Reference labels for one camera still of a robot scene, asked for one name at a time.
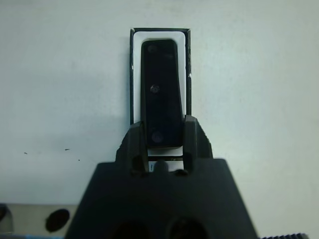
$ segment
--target black circle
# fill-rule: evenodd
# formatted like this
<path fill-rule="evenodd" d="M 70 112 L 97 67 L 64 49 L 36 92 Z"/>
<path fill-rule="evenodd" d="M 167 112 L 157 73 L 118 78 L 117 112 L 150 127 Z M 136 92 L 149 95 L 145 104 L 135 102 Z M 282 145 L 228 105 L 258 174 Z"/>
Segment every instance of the black circle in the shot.
<path fill-rule="evenodd" d="M 199 222 L 181 218 L 171 228 L 169 239 L 207 239 L 207 233 Z"/>
<path fill-rule="evenodd" d="M 155 53 L 155 52 L 158 51 L 158 47 L 155 46 L 155 45 L 149 45 L 148 46 L 148 51 L 149 51 L 149 53 Z"/>
<path fill-rule="evenodd" d="M 155 131 L 154 133 L 152 133 L 152 140 L 155 143 L 161 143 L 163 141 L 164 137 L 162 135 L 161 132 L 159 131 Z"/>
<path fill-rule="evenodd" d="M 67 209 L 59 209 L 50 214 L 46 219 L 45 228 L 48 232 L 56 232 L 63 228 L 70 219 L 70 213 Z"/>

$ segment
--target screw hole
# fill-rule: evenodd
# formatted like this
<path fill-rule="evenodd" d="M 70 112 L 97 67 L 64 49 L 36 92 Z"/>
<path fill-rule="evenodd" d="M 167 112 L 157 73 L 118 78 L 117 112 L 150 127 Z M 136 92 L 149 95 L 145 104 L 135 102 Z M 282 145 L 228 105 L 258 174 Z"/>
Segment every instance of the screw hole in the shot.
<path fill-rule="evenodd" d="M 70 213 L 66 209 L 59 209 L 50 214 L 46 219 L 45 228 L 48 232 L 56 232 L 63 228 L 70 219 Z"/>

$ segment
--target white wall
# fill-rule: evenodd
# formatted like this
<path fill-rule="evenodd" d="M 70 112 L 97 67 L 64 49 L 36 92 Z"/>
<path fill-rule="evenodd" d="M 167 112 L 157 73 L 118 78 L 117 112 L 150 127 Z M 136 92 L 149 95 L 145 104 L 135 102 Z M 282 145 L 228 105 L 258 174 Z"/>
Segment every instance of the white wall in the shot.
<path fill-rule="evenodd" d="M 77 204 L 129 127 L 130 28 L 187 27 L 193 115 L 260 235 L 318 238 L 318 10 L 316 0 L 0 0 L 0 201 Z"/>

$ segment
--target black plastic part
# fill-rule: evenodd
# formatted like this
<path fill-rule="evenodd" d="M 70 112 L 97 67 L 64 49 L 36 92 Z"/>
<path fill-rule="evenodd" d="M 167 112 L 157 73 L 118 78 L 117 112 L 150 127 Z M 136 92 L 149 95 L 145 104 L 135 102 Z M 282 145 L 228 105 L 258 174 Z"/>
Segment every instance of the black plastic part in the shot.
<path fill-rule="evenodd" d="M 149 238 L 169 239 L 181 218 L 198 222 L 207 239 L 257 239 L 225 160 L 198 159 L 185 177 L 161 163 L 143 178 L 116 162 L 99 164 L 66 239 L 112 239 L 126 222 L 145 225 Z"/>
<path fill-rule="evenodd" d="M 186 114 L 191 115 L 191 52 L 190 29 L 186 28 L 133 28 L 130 33 L 130 123 L 134 123 L 134 92 L 133 92 L 133 37 L 139 31 L 179 31 L 185 35 L 186 52 Z"/>
<path fill-rule="evenodd" d="M 213 158 L 211 144 L 198 120 L 193 116 L 186 116 L 183 138 L 184 169 L 191 172 L 198 158 Z"/>
<path fill-rule="evenodd" d="M 212 158 L 194 117 L 185 118 L 184 137 L 194 141 L 184 140 L 182 173 L 168 172 L 164 161 L 148 172 L 143 128 L 131 125 L 116 161 L 97 166 L 66 239 L 118 239 L 118 228 L 135 223 L 142 238 L 257 239 L 226 161 Z"/>
<path fill-rule="evenodd" d="M 146 41 L 141 56 L 141 121 L 147 147 L 182 146 L 177 45 L 170 39 Z"/>

